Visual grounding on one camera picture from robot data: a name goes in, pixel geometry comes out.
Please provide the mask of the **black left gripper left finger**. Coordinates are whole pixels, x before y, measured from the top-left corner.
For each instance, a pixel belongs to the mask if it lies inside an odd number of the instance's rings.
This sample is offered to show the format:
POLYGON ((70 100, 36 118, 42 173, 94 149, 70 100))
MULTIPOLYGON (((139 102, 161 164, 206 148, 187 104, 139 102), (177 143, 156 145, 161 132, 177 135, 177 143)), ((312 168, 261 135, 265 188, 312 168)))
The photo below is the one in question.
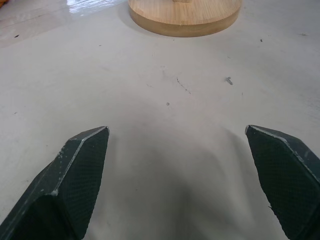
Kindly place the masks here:
POLYGON ((2 240, 82 240, 102 182, 109 128, 70 138, 0 225, 2 240))

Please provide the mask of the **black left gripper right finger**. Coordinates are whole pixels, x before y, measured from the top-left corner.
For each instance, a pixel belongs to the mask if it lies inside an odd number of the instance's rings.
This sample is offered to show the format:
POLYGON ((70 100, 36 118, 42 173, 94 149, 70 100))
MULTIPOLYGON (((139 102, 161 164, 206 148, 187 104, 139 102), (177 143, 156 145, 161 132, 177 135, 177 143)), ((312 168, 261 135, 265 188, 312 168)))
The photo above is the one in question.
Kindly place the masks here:
POLYGON ((245 129, 260 186, 290 240, 320 238, 320 159, 299 138, 257 125, 245 129))

